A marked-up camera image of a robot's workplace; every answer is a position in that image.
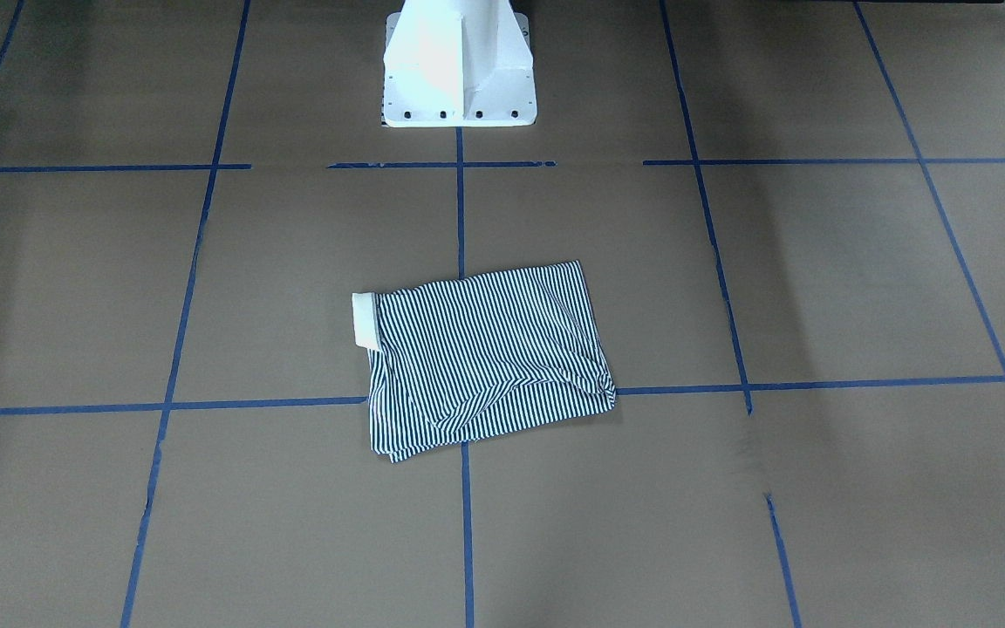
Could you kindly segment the striped polo shirt white collar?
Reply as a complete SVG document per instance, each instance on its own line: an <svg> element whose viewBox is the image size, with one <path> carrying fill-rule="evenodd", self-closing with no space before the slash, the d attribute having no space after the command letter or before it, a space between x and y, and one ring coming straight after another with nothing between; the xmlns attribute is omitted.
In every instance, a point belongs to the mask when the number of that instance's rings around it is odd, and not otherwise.
<svg viewBox="0 0 1005 628"><path fill-rule="evenodd" d="M579 261L359 291L351 303L368 444L391 462L617 405Z"/></svg>

